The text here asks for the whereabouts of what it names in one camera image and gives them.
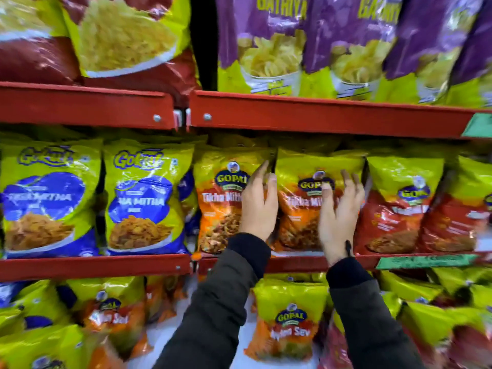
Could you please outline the orange green snack packet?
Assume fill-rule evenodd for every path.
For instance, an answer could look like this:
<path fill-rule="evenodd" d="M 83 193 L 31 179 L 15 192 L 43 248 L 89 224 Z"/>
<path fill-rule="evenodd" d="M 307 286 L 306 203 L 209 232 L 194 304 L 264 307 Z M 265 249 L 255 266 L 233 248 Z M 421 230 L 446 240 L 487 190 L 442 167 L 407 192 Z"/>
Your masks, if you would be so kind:
<path fill-rule="evenodd" d="M 263 362 L 310 360 L 329 297 L 328 284 L 262 279 L 253 293 L 256 326 L 244 354 Z"/>
<path fill-rule="evenodd" d="M 272 148 L 206 148 L 193 165 L 201 211 L 198 251 L 218 255 L 239 230 L 242 193 L 251 175 L 265 160 L 273 161 Z"/>
<path fill-rule="evenodd" d="M 144 277 L 147 324 L 162 323 L 177 316 L 176 303 L 188 297 L 186 275 L 149 275 Z"/>
<path fill-rule="evenodd" d="M 0 369 L 126 369 L 107 335 L 54 325 L 0 337 Z"/>
<path fill-rule="evenodd" d="M 322 185 L 331 186 L 337 204 L 345 190 L 341 171 L 361 178 L 364 166 L 364 157 L 354 153 L 327 156 L 278 148 L 274 172 L 281 214 L 274 250 L 320 250 L 317 225 Z"/>
<path fill-rule="evenodd" d="M 68 279 L 56 289 L 73 319 L 92 332 L 107 334 L 121 359 L 152 352 L 144 277 Z"/>

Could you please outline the red green snack packet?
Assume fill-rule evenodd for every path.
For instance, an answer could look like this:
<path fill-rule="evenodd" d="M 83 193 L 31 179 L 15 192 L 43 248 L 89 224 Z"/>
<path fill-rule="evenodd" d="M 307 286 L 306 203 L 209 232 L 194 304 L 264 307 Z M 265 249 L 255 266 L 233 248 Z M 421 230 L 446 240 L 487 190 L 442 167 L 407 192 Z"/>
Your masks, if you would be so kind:
<path fill-rule="evenodd" d="M 419 249 L 474 252 L 492 213 L 492 163 L 459 156 L 443 184 L 422 221 Z"/>
<path fill-rule="evenodd" d="M 403 306 L 403 300 L 393 292 L 380 292 L 391 316 L 396 319 Z M 337 311 L 333 309 L 323 340 L 322 354 L 317 369 L 353 369 L 348 357 L 345 329 Z"/>
<path fill-rule="evenodd" d="M 470 306 L 492 312 L 492 265 L 431 268 L 427 278 L 444 289 L 443 296 L 435 301 L 437 305 Z"/>
<path fill-rule="evenodd" d="M 404 278 L 390 271 L 381 271 L 378 280 L 382 291 L 393 292 L 406 302 L 437 305 L 446 298 L 441 285 Z"/>
<path fill-rule="evenodd" d="M 492 312 L 407 303 L 398 316 L 425 369 L 492 369 Z"/>
<path fill-rule="evenodd" d="M 442 178 L 444 158 L 369 156 L 370 190 L 354 235 L 354 254 L 410 254 Z"/>

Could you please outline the blue green snack packet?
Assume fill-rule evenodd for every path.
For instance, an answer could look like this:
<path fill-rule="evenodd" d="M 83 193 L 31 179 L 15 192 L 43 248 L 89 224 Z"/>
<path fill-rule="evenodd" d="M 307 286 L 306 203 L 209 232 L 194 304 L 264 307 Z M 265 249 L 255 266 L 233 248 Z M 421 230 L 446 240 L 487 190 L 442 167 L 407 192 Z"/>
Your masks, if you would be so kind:
<path fill-rule="evenodd" d="M 189 254 L 178 185 L 194 145 L 121 139 L 103 147 L 106 254 Z"/>
<path fill-rule="evenodd" d="M 72 323 L 51 280 L 0 282 L 0 340 L 33 329 Z"/>
<path fill-rule="evenodd" d="M 193 168 L 190 167 L 177 185 L 178 198 L 184 219 L 185 244 L 196 242 L 200 231 L 201 211 L 195 189 Z"/>
<path fill-rule="evenodd" d="M 0 144 L 3 258 L 99 256 L 93 204 L 103 140 Z"/>

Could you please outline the person's right hand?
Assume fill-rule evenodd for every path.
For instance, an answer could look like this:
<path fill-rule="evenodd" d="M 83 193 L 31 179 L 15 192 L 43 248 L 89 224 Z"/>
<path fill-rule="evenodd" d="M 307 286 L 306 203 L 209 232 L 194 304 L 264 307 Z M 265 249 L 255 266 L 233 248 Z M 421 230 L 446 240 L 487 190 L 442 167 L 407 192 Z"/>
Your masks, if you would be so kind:
<path fill-rule="evenodd" d="M 353 243 L 360 213 L 360 210 L 353 208 L 354 187 L 351 175 L 346 170 L 341 170 L 341 176 L 345 189 L 337 204 L 334 196 L 334 216 L 320 216 L 319 211 L 318 237 L 329 268 L 353 254 L 351 246 L 347 250 L 346 243 Z"/>

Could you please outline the red yellow snack packet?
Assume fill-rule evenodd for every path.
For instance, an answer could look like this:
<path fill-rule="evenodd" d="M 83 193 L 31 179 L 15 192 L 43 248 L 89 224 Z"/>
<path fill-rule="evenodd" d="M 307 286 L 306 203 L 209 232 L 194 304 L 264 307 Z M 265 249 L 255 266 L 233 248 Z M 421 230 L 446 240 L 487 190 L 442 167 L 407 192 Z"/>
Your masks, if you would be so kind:
<path fill-rule="evenodd" d="M 186 108 L 200 89 L 190 0 L 60 0 L 84 86 L 155 91 Z"/>
<path fill-rule="evenodd" d="M 77 85 L 60 0 L 0 0 L 0 81 Z"/>

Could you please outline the person's right forearm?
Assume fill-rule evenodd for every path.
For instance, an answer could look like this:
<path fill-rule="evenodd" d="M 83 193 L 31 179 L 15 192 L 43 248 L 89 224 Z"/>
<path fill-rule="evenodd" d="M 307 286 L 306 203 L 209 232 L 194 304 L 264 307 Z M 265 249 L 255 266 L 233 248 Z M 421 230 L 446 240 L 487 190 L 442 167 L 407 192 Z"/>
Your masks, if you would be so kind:
<path fill-rule="evenodd" d="M 377 281 L 355 258 L 329 266 L 326 279 L 353 369 L 426 369 L 415 344 L 391 316 Z"/>

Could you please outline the person's left hand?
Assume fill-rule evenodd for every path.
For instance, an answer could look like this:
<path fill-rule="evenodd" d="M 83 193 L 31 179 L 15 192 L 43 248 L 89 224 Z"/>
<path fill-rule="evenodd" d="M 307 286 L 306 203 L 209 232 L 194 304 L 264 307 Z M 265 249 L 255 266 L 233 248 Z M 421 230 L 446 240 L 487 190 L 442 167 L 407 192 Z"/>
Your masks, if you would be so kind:
<path fill-rule="evenodd" d="M 242 218 L 240 233 L 254 235 L 264 242 L 272 235 L 279 210 L 277 202 L 267 202 L 267 177 L 269 161 L 265 160 L 250 176 L 242 192 Z"/>

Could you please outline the purple green snack packet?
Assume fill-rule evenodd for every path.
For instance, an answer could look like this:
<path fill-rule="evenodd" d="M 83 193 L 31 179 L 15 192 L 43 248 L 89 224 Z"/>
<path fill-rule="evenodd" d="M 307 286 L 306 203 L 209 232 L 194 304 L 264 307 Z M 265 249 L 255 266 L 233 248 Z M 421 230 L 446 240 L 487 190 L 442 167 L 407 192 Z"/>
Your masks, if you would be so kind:
<path fill-rule="evenodd" d="M 437 105 L 485 0 L 403 0 L 376 102 Z"/>
<path fill-rule="evenodd" d="M 403 0 L 313 0 L 299 96 L 375 102 Z"/>
<path fill-rule="evenodd" d="M 487 0 L 456 61 L 445 104 L 492 110 L 492 0 Z"/>
<path fill-rule="evenodd" d="M 312 0 L 216 0 L 218 91 L 297 97 Z"/>

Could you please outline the long green shelf price label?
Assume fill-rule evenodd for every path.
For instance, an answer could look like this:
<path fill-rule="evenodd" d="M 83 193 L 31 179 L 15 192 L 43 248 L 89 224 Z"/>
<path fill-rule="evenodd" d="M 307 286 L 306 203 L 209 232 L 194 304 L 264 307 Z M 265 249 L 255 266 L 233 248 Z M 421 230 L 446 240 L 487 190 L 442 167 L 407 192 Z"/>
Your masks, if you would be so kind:
<path fill-rule="evenodd" d="M 464 267 L 472 265 L 477 254 L 414 255 L 381 257 L 376 270 Z"/>

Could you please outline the red metal shelf rail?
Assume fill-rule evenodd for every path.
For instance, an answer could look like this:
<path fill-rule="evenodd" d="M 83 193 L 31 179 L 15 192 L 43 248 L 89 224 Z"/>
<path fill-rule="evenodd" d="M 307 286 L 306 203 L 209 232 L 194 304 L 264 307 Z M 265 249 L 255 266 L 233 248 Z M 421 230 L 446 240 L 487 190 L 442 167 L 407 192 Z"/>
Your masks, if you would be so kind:
<path fill-rule="evenodd" d="M 0 81 L 0 123 L 171 130 L 182 114 L 163 92 Z"/>
<path fill-rule="evenodd" d="M 0 282 L 190 274 L 186 254 L 0 260 Z"/>
<path fill-rule="evenodd" d="M 186 126 L 492 140 L 461 137 L 475 112 L 492 110 L 194 91 Z"/>
<path fill-rule="evenodd" d="M 362 265 L 363 268 L 369 271 L 376 270 L 375 267 L 381 257 L 391 256 L 414 256 L 414 255 L 454 255 L 458 253 L 441 253 L 441 254 L 370 254 L 370 255 L 355 255 L 355 259 Z M 492 251 L 469 252 L 463 254 L 477 254 L 478 257 L 472 265 L 492 264 Z M 300 254 L 294 255 L 273 255 L 271 256 L 265 273 L 318 273 L 328 270 L 326 258 L 322 255 Z"/>

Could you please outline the person's left forearm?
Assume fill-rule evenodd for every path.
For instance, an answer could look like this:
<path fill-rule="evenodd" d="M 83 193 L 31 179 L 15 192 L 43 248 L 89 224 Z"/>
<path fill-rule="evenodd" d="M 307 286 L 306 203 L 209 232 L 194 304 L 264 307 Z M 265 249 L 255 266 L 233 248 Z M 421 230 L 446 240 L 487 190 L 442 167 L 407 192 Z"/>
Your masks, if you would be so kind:
<path fill-rule="evenodd" d="M 249 292 L 270 257 L 263 238 L 248 232 L 232 236 L 152 369 L 229 369 L 247 319 Z"/>

